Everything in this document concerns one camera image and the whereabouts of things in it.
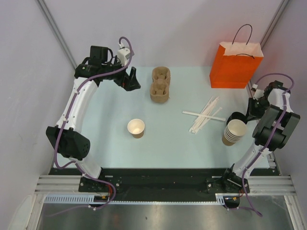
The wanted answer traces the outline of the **brown pulp cup carrier stack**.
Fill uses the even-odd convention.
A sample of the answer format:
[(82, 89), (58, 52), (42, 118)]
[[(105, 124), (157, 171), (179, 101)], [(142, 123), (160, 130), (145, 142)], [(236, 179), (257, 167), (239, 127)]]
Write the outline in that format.
[(169, 99), (170, 69), (156, 67), (152, 71), (152, 84), (150, 86), (150, 98), (155, 103), (165, 103)]

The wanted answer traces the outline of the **stack of paper cups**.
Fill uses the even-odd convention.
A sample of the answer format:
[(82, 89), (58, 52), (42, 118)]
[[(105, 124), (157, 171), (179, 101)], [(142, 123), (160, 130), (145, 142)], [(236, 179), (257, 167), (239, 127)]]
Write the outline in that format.
[(247, 125), (243, 121), (238, 119), (231, 120), (224, 130), (222, 142), (226, 146), (232, 146), (240, 141), (246, 132)]

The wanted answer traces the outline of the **brown paper coffee cup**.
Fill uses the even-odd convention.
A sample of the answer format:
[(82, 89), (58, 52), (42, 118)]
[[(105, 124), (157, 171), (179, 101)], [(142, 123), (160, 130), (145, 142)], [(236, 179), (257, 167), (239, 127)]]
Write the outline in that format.
[(130, 120), (127, 124), (127, 130), (134, 138), (141, 138), (144, 135), (145, 123), (140, 119)]

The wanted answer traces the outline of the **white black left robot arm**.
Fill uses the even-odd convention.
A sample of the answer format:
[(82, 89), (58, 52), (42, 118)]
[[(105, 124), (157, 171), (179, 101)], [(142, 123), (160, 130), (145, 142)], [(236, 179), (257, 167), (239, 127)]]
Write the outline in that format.
[(91, 142), (81, 134), (83, 120), (90, 100), (99, 84), (105, 80), (113, 81), (126, 91), (139, 89), (136, 68), (126, 72), (134, 55), (131, 46), (119, 43), (116, 55), (108, 47), (91, 46), (90, 56), (86, 57), (75, 69), (73, 88), (64, 112), (55, 126), (48, 126), (46, 136), (54, 149), (54, 164), (64, 169), (76, 164), (86, 177), (91, 177), (89, 186), (102, 191), (106, 180), (100, 176), (102, 168), (90, 153)]

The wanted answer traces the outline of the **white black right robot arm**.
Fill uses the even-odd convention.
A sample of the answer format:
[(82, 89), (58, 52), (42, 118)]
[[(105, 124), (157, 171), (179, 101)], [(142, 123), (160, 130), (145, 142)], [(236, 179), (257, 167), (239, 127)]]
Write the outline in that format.
[(236, 193), (247, 190), (248, 178), (257, 164), (276, 149), (282, 149), (298, 125), (300, 115), (289, 103), (290, 90), (282, 82), (271, 82), (263, 91), (255, 90), (248, 100), (247, 113), (234, 112), (228, 118), (222, 142), (232, 146), (247, 131), (247, 123), (258, 120), (252, 133), (254, 141), (244, 156), (226, 169), (221, 178), (222, 190)]

